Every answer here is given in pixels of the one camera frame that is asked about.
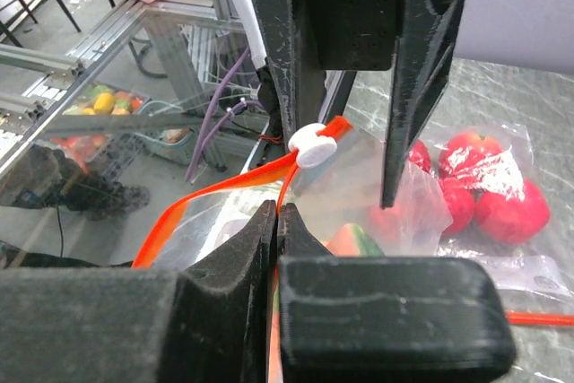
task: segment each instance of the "green plastic basket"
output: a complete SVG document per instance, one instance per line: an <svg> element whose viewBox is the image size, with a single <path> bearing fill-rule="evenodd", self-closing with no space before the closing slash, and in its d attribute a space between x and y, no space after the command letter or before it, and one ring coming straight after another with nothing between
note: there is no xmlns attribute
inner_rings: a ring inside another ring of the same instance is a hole
<svg viewBox="0 0 574 383"><path fill-rule="evenodd" d="M151 100L140 108L138 115L146 116L159 111L163 113L183 112L177 105L162 100ZM191 157L196 148L196 132L193 129L174 144L163 142L160 139L161 132L136 133L134 135L143 140L151 153L182 165L188 165L191 162Z"/></svg>

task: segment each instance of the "gray tabletop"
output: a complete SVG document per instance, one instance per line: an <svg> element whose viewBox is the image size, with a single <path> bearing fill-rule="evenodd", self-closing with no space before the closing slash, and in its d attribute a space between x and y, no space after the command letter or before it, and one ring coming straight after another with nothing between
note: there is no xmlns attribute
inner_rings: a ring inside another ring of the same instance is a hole
<svg viewBox="0 0 574 383"><path fill-rule="evenodd" d="M391 73L361 73L345 111L356 126L384 138L387 126ZM552 210L552 235L559 244L553 253L561 256L561 276L572 290L574 274L574 77L512 66L456 59L451 83L430 124L425 140L437 128L470 125L520 124L527 128L534 150L537 179ZM547 250L535 243L531 249ZM514 309L569 312L572 298L512 297L503 300ZM574 330L514 327L519 359L510 375L501 381L569 383L574 379Z"/></svg>

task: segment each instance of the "gray floor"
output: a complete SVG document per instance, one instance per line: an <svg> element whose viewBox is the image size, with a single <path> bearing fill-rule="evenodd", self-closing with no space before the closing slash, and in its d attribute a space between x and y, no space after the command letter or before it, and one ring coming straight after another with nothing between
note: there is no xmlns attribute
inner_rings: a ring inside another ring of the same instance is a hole
<svg viewBox="0 0 574 383"><path fill-rule="evenodd" d="M90 32L109 11L108 0L92 0L74 11L74 18L83 30L77 33L54 0L48 0L34 15L39 24L27 19L15 31L15 36L26 48L48 53L64 54ZM145 64L154 72L162 72L161 66L151 53ZM40 74L0 65L0 88L4 92L25 91ZM157 99L173 99L168 80L155 80L142 75L127 48L121 52L98 77L108 84L138 92ZM110 217L104 221L91 222L82 215L62 210L65 234L64 255L78 257L106 265L134 258L145 237L159 215L177 199L208 184L239 173L244 161L228 157L228 170L218 173L211 168L199 171L203 174L191 186L183 181L185 167L155 156L141 154L122 175L126 185L145 185L152 192L151 203L128 216ZM60 237L55 210L22 210L0 208L0 225L5 228L0 239L29 251L49 254L59 253Z"/></svg>

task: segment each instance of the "marble table surface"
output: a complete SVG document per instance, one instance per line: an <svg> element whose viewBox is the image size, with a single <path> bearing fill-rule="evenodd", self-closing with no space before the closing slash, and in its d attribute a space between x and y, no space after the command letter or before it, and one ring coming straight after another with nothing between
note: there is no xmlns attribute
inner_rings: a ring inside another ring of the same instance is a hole
<svg viewBox="0 0 574 383"><path fill-rule="evenodd" d="M384 138L387 126L391 77L390 72L360 73L345 111L352 123L379 138ZM552 241L559 245L554 249L562 255L561 277L570 290L574 275L573 121L573 76L456 59L450 85L422 133L425 140L432 130L451 126L526 127L537 180L552 210ZM505 303L507 294L512 292L501 293ZM526 308L521 310L540 310L531 305L542 304L542 310L548 307L548 311L574 314L573 298L533 300L524 295L512 302ZM513 334L519 357L511 373L500 381L574 381L574 330L515 326Z"/></svg>

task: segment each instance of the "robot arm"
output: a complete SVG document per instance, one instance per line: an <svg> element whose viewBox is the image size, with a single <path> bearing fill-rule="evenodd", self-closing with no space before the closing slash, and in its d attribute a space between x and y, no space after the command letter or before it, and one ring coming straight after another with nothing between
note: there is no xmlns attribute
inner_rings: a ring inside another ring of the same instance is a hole
<svg viewBox="0 0 574 383"><path fill-rule="evenodd" d="M286 140L317 121L325 70L394 65L381 194L381 206L392 206L408 152L448 83L464 1L253 0Z"/></svg>

